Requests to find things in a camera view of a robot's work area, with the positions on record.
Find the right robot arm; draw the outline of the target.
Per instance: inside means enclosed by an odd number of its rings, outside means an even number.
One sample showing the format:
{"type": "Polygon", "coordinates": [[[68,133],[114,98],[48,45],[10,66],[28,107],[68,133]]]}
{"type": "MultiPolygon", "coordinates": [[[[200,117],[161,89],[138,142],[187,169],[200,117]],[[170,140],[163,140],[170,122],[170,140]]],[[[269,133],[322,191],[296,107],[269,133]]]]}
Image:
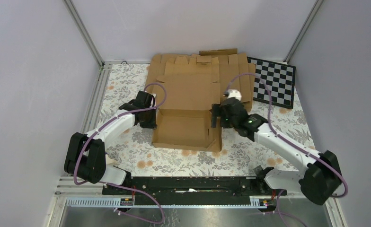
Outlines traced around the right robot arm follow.
{"type": "Polygon", "coordinates": [[[340,185],[344,187],[340,196],[347,195],[348,185],[341,174],[338,159],[331,151],[321,153],[276,131],[269,118],[249,114],[234,97],[213,104],[211,113],[213,128],[233,128],[241,137],[276,152],[296,168],[296,171],[267,169],[264,177],[256,182],[259,193],[268,195],[274,189],[284,189],[302,193],[317,205],[323,205],[330,197],[337,197],[334,193],[340,185]]]}

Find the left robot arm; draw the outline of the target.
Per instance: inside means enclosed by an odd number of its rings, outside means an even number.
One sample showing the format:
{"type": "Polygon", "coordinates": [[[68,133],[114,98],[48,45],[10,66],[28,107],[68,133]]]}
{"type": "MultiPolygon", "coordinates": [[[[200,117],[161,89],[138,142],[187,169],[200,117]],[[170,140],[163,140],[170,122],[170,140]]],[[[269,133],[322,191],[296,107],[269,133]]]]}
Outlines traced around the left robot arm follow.
{"type": "Polygon", "coordinates": [[[115,115],[87,133],[71,136],[64,171],[90,183],[113,183],[120,194],[127,194],[132,182],[126,172],[108,164],[106,148],[133,126],[155,129],[156,101],[153,94],[139,91],[136,98],[119,106],[115,115]]]}

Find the brown cardboard box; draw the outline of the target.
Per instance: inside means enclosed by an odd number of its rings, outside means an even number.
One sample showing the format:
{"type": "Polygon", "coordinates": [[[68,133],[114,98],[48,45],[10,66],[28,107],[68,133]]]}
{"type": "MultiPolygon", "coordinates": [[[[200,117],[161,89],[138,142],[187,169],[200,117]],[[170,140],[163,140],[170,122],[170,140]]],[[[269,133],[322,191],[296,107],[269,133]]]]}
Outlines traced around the brown cardboard box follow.
{"type": "Polygon", "coordinates": [[[219,152],[221,129],[211,127],[212,104],[221,99],[221,85],[211,74],[161,75],[157,77],[167,92],[153,87],[157,102],[157,128],[152,144],[158,148],[175,148],[219,152]]]}

